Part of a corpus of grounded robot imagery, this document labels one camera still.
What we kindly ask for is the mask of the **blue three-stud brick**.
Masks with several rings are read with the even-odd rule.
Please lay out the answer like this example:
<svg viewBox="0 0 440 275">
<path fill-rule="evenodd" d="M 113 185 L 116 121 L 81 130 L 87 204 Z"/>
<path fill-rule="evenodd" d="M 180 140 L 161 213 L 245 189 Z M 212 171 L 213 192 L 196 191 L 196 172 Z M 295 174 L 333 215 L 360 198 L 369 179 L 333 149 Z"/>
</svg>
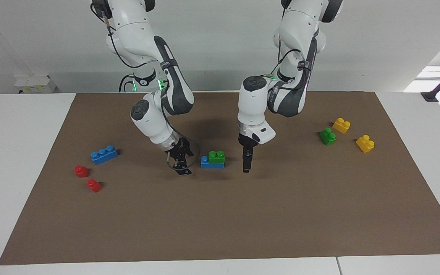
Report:
<svg viewBox="0 0 440 275">
<path fill-rule="evenodd" d="M 101 148 L 96 152 L 92 152 L 90 157 L 94 164 L 99 165 L 103 164 L 109 160 L 117 158 L 119 156 L 118 151 L 115 146 L 107 146 L 106 148 Z"/>
<path fill-rule="evenodd" d="M 202 169 L 222 169 L 225 167 L 224 163 L 210 163 L 207 155 L 201 157 L 201 168 Z"/>
</svg>

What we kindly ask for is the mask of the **brown table mat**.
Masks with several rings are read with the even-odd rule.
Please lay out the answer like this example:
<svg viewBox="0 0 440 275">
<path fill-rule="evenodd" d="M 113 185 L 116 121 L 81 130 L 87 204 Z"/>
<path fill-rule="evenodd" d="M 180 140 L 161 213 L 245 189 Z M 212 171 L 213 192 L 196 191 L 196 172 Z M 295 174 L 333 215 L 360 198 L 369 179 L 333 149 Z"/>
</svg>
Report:
<svg viewBox="0 0 440 275">
<path fill-rule="evenodd" d="M 171 122 L 226 165 L 185 176 L 133 125 L 139 99 L 75 96 L 0 264 L 440 254 L 440 205 L 375 93 L 309 92 L 298 116 L 267 112 L 277 135 L 255 148 L 249 173 L 238 95 L 197 93 Z M 345 134 L 332 128 L 339 117 Z M 367 153 L 356 144 L 365 134 Z M 119 156 L 94 164 L 110 145 Z"/>
</svg>

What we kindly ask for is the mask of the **yellow two-stud brick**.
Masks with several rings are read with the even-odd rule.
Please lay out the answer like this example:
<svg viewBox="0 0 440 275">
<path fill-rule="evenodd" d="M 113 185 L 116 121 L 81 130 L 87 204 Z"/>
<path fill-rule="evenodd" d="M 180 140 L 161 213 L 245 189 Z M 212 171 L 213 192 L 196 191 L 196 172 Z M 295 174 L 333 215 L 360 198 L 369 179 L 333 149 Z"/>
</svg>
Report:
<svg viewBox="0 0 440 275">
<path fill-rule="evenodd" d="M 364 153 L 372 151 L 372 149 L 374 149 L 374 145 L 375 145 L 374 141 L 372 141 L 370 139 L 370 136 L 366 135 L 366 134 L 363 136 L 360 136 L 356 140 L 356 144 L 361 149 L 361 151 Z"/>
<path fill-rule="evenodd" d="M 349 121 L 344 120 L 342 117 L 339 117 L 335 120 L 332 125 L 332 128 L 337 130 L 338 132 L 345 134 L 351 127 L 351 123 Z"/>
</svg>

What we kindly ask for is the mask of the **white wall socket box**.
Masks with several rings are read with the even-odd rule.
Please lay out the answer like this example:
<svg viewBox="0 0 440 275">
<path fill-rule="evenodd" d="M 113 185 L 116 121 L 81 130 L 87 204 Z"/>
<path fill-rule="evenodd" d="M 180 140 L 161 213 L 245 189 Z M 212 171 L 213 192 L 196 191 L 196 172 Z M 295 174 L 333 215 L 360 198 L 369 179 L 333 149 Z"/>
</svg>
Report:
<svg viewBox="0 0 440 275">
<path fill-rule="evenodd" d="M 57 90 L 54 80 L 49 75 L 17 77 L 14 88 L 19 94 L 48 94 L 54 93 Z"/>
</svg>

